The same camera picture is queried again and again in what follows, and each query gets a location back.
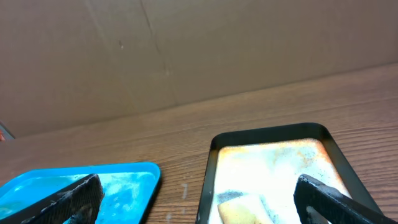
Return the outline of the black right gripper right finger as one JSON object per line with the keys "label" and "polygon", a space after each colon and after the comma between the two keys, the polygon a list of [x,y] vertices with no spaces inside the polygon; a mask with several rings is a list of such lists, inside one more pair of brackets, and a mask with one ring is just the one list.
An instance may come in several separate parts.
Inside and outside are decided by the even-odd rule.
{"label": "black right gripper right finger", "polygon": [[301,223],[397,224],[307,174],[297,179],[294,204]]}

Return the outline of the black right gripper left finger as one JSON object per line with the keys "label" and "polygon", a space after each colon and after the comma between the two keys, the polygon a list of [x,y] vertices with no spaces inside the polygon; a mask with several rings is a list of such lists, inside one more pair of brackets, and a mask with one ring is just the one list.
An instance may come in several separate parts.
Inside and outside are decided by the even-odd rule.
{"label": "black right gripper left finger", "polygon": [[99,176],[90,174],[3,218],[1,224],[94,224],[103,198]]}

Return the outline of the green and yellow sponge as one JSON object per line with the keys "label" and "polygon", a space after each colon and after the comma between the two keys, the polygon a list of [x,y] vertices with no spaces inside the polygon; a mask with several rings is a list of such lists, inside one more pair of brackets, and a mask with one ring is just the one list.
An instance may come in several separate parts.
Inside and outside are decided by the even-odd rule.
{"label": "green and yellow sponge", "polygon": [[225,224],[273,224],[258,195],[244,195],[217,206]]}

